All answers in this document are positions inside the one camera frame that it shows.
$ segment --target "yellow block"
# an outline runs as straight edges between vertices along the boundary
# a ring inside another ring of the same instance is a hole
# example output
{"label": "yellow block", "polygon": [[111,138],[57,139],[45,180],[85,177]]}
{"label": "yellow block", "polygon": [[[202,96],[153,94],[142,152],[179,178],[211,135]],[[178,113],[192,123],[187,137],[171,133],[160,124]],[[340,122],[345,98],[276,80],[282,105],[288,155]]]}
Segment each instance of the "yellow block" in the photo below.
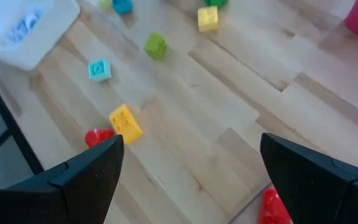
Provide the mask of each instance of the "yellow block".
{"label": "yellow block", "polygon": [[219,28],[218,7],[204,7],[198,10],[198,30],[205,32]]}
{"label": "yellow block", "polygon": [[125,144],[131,144],[143,135],[127,105],[111,112],[109,119],[116,133],[123,136]]}

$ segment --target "red duplo piece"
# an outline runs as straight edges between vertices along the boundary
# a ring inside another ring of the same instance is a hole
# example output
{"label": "red duplo piece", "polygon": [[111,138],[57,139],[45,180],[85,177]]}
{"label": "red duplo piece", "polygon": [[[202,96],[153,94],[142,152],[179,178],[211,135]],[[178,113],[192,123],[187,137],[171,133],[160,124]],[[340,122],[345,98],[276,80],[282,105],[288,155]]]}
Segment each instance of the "red duplo piece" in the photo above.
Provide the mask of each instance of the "red duplo piece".
{"label": "red duplo piece", "polygon": [[264,192],[259,224],[290,224],[291,218],[274,189]]}
{"label": "red duplo piece", "polygon": [[101,142],[111,139],[114,136],[114,131],[108,129],[93,129],[85,134],[85,142],[92,148]]}

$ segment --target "green block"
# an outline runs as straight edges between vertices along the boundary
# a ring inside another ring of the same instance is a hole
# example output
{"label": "green block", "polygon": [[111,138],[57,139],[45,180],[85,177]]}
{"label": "green block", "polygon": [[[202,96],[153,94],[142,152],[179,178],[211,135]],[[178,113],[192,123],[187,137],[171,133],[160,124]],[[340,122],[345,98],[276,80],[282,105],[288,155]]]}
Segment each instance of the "green block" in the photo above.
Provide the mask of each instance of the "green block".
{"label": "green block", "polygon": [[160,34],[151,33],[144,45],[144,50],[152,59],[162,60],[167,50],[167,43]]}
{"label": "green block", "polygon": [[205,0],[207,5],[209,6],[217,6],[218,8],[222,7],[227,3],[229,0]]}
{"label": "green block", "polygon": [[103,11],[112,8],[112,1],[111,0],[98,0],[99,8]]}

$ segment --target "building block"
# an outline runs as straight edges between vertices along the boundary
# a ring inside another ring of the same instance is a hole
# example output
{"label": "building block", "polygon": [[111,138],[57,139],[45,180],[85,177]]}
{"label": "building block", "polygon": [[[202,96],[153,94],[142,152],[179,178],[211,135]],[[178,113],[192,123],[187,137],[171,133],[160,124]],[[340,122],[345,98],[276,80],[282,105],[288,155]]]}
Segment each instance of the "building block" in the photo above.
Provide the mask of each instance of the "building block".
{"label": "building block", "polygon": [[114,136],[114,131],[108,129],[93,129],[85,134],[85,143],[88,149],[97,146],[105,140],[111,139]]}
{"label": "building block", "polygon": [[90,62],[88,65],[88,73],[89,79],[96,82],[108,80],[111,78],[110,64],[105,59]]}
{"label": "building block", "polygon": [[98,0],[99,8],[103,11],[112,8],[112,1],[111,0]]}
{"label": "building block", "polygon": [[111,112],[109,119],[116,133],[123,136],[125,144],[131,144],[143,135],[127,105],[121,105]]}
{"label": "building block", "polygon": [[167,43],[160,34],[151,33],[144,45],[147,55],[155,60],[162,60],[167,50]]}
{"label": "building block", "polygon": [[229,0],[205,0],[209,6],[217,6],[218,8],[224,6]]}
{"label": "building block", "polygon": [[123,15],[132,12],[131,0],[112,0],[112,8],[119,14]]}
{"label": "building block", "polygon": [[291,217],[275,189],[268,189],[263,194],[259,224],[290,224]]}
{"label": "building block", "polygon": [[219,28],[218,7],[204,7],[198,10],[198,30],[206,32]]}

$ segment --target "wooden floor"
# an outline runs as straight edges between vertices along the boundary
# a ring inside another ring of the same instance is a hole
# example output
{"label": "wooden floor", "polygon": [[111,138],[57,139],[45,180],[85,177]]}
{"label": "wooden floor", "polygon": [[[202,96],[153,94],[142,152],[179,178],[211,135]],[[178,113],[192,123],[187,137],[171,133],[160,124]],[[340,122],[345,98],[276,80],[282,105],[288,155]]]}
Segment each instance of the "wooden floor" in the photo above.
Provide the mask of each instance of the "wooden floor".
{"label": "wooden floor", "polygon": [[[263,132],[358,166],[358,37],[342,22],[354,0],[231,0],[209,34],[202,0],[133,0],[122,17],[78,2],[36,71],[0,64],[0,92],[45,168],[130,106],[144,137],[126,147],[106,223],[231,221],[269,184]],[[169,45],[163,62],[142,50],[151,32]],[[112,80],[89,81],[103,57]]]}

